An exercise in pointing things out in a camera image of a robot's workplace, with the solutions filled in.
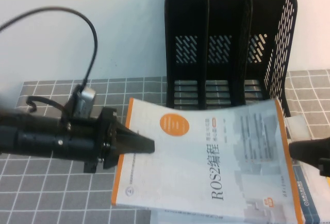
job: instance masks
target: book edge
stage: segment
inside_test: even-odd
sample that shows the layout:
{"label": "book edge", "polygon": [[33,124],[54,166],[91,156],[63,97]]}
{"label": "book edge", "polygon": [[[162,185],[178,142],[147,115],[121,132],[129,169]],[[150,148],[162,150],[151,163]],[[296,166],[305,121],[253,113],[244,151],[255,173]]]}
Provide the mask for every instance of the book edge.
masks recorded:
{"label": "book edge", "polygon": [[285,129],[285,125],[284,125],[283,112],[282,112],[282,108],[280,106],[280,102],[279,102],[278,99],[276,99],[275,105],[276,105],[276,110],[277,110],[277,117],[278,117],[280,133],[281,133],[281,137],[282,137],[285,161],[286,161],[286,164],[287,164],[287,167],[288,167],[288,172],[289,172],[289,178],[290,178],[290,184],[291,184],[291,190],[292,190],[292,196],[293,196],[295,216],[297,218],[298,224],[303,224],[298,187],[297,187],[295,176],[294,176],[294,173],[293,173],[291,157],[290,157],[290,152],[289,152],[289,144],[288,144],[286,129]]}
{"label": "book edge", "polygon": [[[134,102],[134,99],[130,98],[129,99],[129,105],[128,105],[128,111],[127,111],[127,117],[126,117],[126,123],[125,123],[125,126],[128,129],[129,129],[129,125],[130,125],[130,118],[131,118],[131,115],[132,115],[133,102]],[[120,175],[121,175],[122,169],[123,169],[124,156],[125,156],[124,154],[119,155],[119,160],[118,160],[118,165],[117,165],[117,172],[115,174],[115,180],[114,180],[113,189],[112,189],[112,196],[111,196],[111,204],[114,205],[114,206],[116,205],[116,202],[117,202]]]}

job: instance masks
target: orange circle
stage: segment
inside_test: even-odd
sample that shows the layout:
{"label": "orange circle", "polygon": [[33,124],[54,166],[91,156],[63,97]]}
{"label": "orange circle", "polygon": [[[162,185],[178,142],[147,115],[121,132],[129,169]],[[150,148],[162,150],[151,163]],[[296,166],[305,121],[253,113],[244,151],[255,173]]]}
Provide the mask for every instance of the orange circle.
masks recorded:
{"label": "orange circle", "polygon": [[189,131],[189,122],[178,114],[166,114],[160,118],[160,127],[172,136],[182,136]]}

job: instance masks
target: gray grid mat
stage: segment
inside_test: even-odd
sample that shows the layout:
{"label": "gray grid mat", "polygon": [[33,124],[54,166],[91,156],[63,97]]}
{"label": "gray grid mat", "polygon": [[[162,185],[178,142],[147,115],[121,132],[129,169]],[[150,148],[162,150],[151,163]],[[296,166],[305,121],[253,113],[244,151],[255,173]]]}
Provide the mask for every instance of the gray grid mat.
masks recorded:
{"label": "gray grid mat", "polygon": [[[292,115],[303,114],[313,137],[330,136],[330,71],[291,72],[286,97]],[[64,104],[79,81],[25,82],[17,107],[27,110],[28,95]],[[97,97],[92,116],[115,107],[125,122],[129,98],[166,102],[166,78],[98,79],[89,82]],[[36,115],[60,112],[38,103]],[[83,163],[0,155],[0,223],[14,224],[149,224],[150,212],[110,205],[115,168],[83,174]]]}

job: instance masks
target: publisher logo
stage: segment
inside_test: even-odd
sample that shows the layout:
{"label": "publisher logo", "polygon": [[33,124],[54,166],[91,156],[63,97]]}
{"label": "publisher logo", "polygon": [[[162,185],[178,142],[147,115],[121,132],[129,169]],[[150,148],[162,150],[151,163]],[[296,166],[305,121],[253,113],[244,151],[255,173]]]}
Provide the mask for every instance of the publisher logo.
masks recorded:
{"label": "publisher logo", "polygon": [[132,196],[134,194],[133,187],[131,187],[131,186],[127,187],[125,193],[128,197]]}
{"label": "publisher logo", "polygon": [[189,131],[189,122],[178,114],[166,114],[160,119],[161,129],[172,136],[183,136]]}
{"label": "publisher logo", "polygon": [[273,202],[273,199],[271,197],[267,197],[263,200],[263,204],[264,206],[267,206],[267,207],[274,207],[274,202]]}

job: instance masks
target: magazine rack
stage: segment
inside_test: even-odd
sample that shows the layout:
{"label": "magazine rack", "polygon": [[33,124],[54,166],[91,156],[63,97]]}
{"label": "magazine rack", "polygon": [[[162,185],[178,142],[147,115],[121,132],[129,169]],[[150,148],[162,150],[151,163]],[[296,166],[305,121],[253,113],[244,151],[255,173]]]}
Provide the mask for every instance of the magazine rack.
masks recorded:
{"label": "magazine rack", "polygon": [[165,0],[167,107],[285,98],[296,0]]}

